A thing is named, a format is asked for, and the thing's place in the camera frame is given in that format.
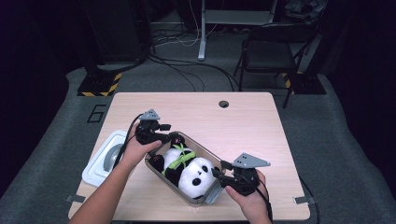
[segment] human hand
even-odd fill
[[[132,127],[132,130],[128,136],[128,139],[130,139],[131,137],[132,139],[127,144],[127,147],[125,148],[125,152],[119,163],[119,166],[125,166],[130,171],[132,171],[136,167],[136,165],[143,160],[146,153],[159,147],[162,143],[160,140],[158,140],[146,145],[140,144],[136,140],[136,136],[135,136],[137,125],[138,124],[135,124],[134,127]]]
[[[257,170],[257,175],[259,176],[259,179],[262,181],[262,183],[265,184],[264,174],[259,170]],[[262,183],[260,183],[258,189],[268,199],[267,190],[265,189],[265,186]],[[241,210],[244,216],[250,222],[250,224],[271,223],[267,213],[267,206],[265,204],[264,199],[259,194],[259,192],[254,191],[248,196],[243,196],[239,194],[231,186],[226,186],[225,190],[230,195],[230,197],[234,201],[236,201],[239,204],[239,206],[241,206]]]

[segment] black chair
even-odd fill
[[[233,73],[236,76],[240,68],[239,91],[242,90],[244,72],[283,73],[295,76],[300,67],[304,50],[316,37],[316,30],[304,23],[274,22],[253,28],[243,41],[243,49],[238,65]],[[293,54],[290,44],[300,43],[301,48]],[[283,104],[286,108],[292,93],[292,84],[286,87],[288,94]]]

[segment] panda eye patch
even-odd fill
[[[200,185],[200,184],[201,184],[201,179],[199,179],[199,178],[193,179],[193,180],[192,180],[192,184],[193,184],[194,186]]]

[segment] stuffed toy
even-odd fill
[[[149,163],[193,199],[204,196],[216,180],[212,175],[212,168],[215,168],[212,162],[197,158],[181,135],[174,136],[170,148],[163,155],[151,157]]]

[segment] gray carpet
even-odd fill
[[[208,40],[204,63],[232,74],[243,37],[219,35]],[[198,44],[168,44],[156,50],[160,57],[197,62],[198,48]],[[190,74],[182,76],[173,68],[146,60],[123,73],[116,92],[232,90],[229,79],[215,68],[177,68]],[[0,223],[67,222],[71,203],[65,198],[76,193],[103,123],[87,120],[96,105],[102,105],[97,110],[105,116],[112,100],[111,96],[77,96],[84,77],[83,69],[68,74],[69,92],[63,106],[0,200]],[[343,109],[325,76],[319,79],[327,94],[292,95],[286,109],[281,107],[285,90],[267,90],[261,77],[249,78],[244,91],[269,91],[275,96],[297,170],[315,195],[321,223],[396,223],[396,202],[383,176],[349,132]],[[315,206],[311,218],[303,223],[317,223]]]

